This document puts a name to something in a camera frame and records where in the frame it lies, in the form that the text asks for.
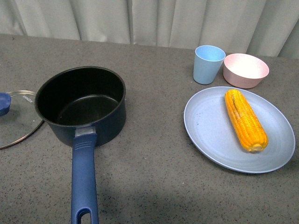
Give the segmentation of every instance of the saucepan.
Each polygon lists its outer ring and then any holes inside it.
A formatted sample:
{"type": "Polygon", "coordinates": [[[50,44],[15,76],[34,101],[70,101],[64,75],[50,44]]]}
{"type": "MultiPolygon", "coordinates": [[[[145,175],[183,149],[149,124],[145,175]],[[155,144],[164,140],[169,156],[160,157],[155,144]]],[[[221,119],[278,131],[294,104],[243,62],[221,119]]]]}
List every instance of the saucepan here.
{"type": "Polygon", "coordinates": [[[87,66],[63,71],[37,92],[35,107],[57,138],[72,147],[71,223],[90,213],[98,224],[94,147],[112,140],[126,120],[126,87],[115,72],[87,66]]]}

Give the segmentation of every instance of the bowl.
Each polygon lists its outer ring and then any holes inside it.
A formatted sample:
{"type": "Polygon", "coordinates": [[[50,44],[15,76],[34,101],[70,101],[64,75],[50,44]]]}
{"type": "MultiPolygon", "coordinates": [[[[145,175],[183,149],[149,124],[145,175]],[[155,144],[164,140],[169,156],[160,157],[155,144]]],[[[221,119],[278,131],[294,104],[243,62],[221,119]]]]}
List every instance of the bowl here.
{"type": "Polygon", "coordinates": [[[258,85],[269,74],[269,67],[261,59],[247,54],[226,56],[223,76],[231,85],[249,89],[258,85]]]}

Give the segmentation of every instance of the corn on the cob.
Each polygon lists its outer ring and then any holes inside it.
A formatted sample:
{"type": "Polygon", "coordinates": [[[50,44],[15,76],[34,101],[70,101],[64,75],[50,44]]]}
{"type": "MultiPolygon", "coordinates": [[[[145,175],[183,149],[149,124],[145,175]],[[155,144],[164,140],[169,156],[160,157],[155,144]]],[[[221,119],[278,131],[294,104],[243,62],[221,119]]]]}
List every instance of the corn on the cob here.
{"type": "Polygon", "coordinates": [[[268,136],[244,95],[231,89],[224,98],[240,144],[249,152],[263,151],[268,145],[268,136]]]}

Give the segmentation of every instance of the table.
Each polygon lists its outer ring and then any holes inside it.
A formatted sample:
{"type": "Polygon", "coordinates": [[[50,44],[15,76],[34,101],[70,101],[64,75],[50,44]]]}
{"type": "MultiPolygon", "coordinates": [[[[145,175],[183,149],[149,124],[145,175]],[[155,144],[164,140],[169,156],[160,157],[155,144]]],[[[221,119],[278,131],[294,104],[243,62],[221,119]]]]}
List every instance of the table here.
{"type": "MultiPolygon", "coordinates": [[[[196,83],[190,49],[0,35],[0,91],[36,92],[55,74],[87,65],[124,79],[126,124],[95,149],[100,223],[299,223],[299,60],[259,58],[270,73],[249,91],[274,104],[296,136],[291,160],[259,175],[215,164],[188,137],[189,98],[230,86],[222,69],[212,84],[196,83]]],[[[0,223],[70,222],[71,148],[46,123],[0,150],[0,169],[0,223]]]]}

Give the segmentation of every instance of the blue lid knob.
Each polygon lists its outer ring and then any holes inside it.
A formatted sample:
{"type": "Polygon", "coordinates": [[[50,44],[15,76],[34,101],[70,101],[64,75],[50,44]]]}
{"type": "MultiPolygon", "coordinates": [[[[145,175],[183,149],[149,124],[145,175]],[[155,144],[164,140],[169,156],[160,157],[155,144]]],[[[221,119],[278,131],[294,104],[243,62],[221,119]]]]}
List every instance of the blue lid knob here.
{"type": "Polygon", "coordinates": [[[4,116],[9,112],[11,96],[8,93],[0,92],[0,116],[4,116]]]}

